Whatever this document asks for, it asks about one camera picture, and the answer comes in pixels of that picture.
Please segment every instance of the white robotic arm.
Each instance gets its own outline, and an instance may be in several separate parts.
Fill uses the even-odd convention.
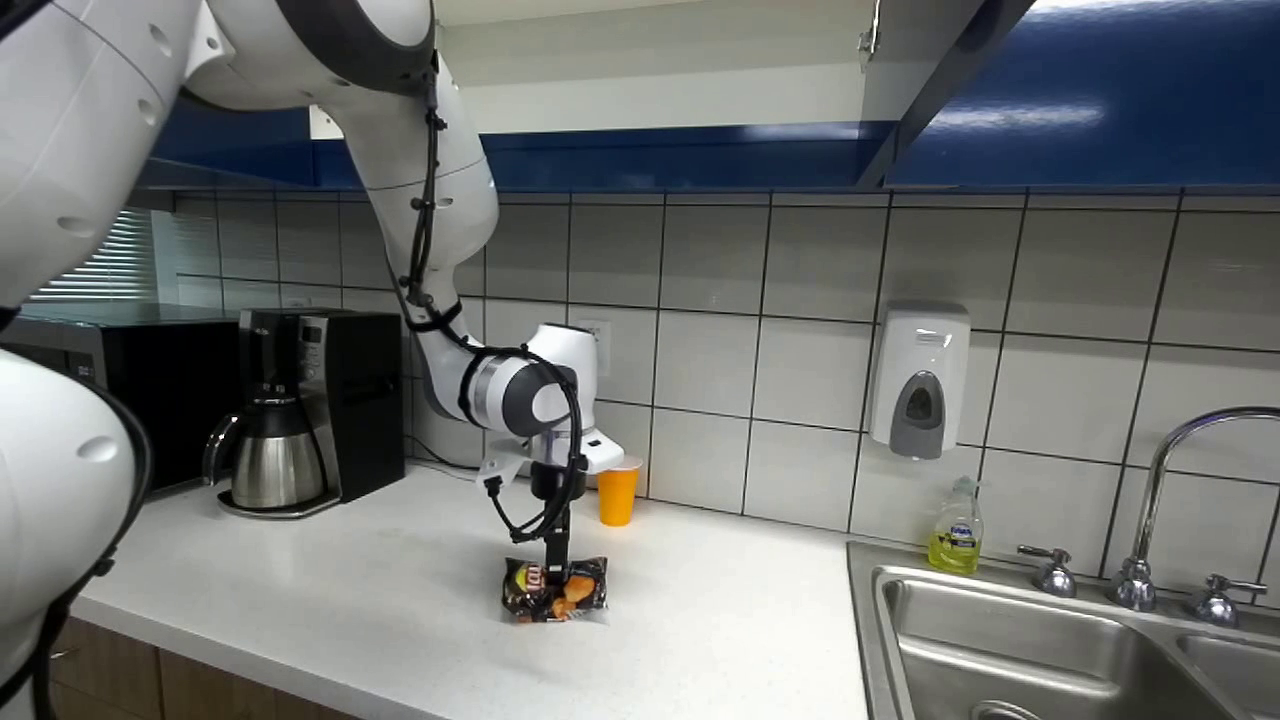
[[[619,459],[593,417],[596,344],[574,327],[517,351],[467,338],[453,272],[489,244],[497,193],[447,69],[428,61],[430,0],[0,5],[0,327],[101,244],[183,83],[221,109],[318,104],[348,132],[439,409],[531,442],[557,578],[578,477]],[[129,521],[132,465],[105,401],[0,351],[0,686]]]

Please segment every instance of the wall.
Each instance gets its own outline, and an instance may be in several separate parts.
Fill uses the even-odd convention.
[[[154,232],[179,306],[390,310],[361,199],[197,199]],[[1276,278],[1280,199],[513,198],[464,294],[493,344],[541,320],[598,332],[598,426],[648,459],[650,499],[916,544],[971,473],[991,557],[1063,544],[1103,573],[1168,429],[1280,405]],[[963,448],[935,465],[863,438],[894,302],[954,302],[976,323]],[[410,433],[481,456],[420,405]],[[1155,581],[1280,591],[1270,433],[1222,426],[1171,456]]]

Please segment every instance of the sink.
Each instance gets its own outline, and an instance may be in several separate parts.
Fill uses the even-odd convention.
[[[1280,720],[1280,640],[846,544],[875,720]]]
[[[881,591],[916,720],[1231,720],[1118,621],[925,578]]]
[[[1251,720],[1280,720],[1280,643],[1178,638],[1185,655]]]

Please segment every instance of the overhead cabinet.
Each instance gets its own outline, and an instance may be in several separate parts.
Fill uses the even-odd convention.
[[[1027,0],[439,0],[439,44],[504,193],[840,193],[991,7]],[[199,174],[354,190],[302,113],[183,104],[145,190]]]
[[[1276,0],[1037,0],[886,190],[1280,190]]]

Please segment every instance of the white countertop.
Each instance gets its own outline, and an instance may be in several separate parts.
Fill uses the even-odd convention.
[[[614,531],[583,498],[571,557],[612,568],[571,624],[504,624],[504,557],[541,544],[436,470],[297,524],[197,490],[145,508],[77,618],[350,715],[863,715],[840,538],[665,504]]]

